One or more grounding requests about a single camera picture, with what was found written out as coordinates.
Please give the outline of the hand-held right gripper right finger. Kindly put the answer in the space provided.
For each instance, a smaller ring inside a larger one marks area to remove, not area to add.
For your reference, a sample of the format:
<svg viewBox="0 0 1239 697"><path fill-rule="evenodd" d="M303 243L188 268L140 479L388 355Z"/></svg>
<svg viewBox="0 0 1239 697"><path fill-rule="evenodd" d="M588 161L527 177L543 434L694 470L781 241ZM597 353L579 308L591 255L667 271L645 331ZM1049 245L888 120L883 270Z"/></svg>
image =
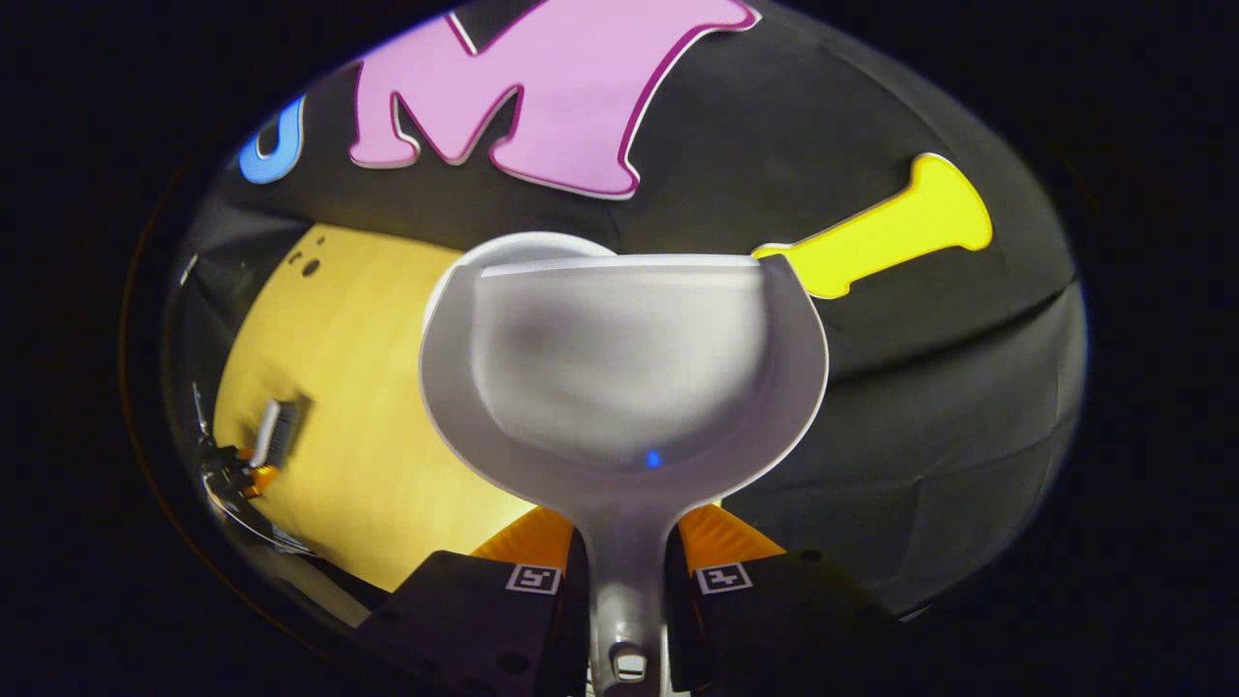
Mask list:
<svg viewBox="0 0 1239 697"><path fill-rule="evenodd" d="M784 550L717 504L668 547L676 696L901 696L901 621L818 548Z"/></svg>

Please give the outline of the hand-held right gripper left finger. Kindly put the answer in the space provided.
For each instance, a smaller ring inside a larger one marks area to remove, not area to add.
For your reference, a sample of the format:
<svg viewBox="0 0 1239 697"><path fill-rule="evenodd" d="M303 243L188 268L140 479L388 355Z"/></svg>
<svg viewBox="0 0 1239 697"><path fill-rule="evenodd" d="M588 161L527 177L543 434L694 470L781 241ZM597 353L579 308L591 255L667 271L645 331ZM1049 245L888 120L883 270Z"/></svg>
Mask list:
<svg viewBox="0 0 1239 697"><path fill-rule="evenodd" d="M589 565L534 508L470 555L434 552L361 625L419 696L589 695Z"/></svg>

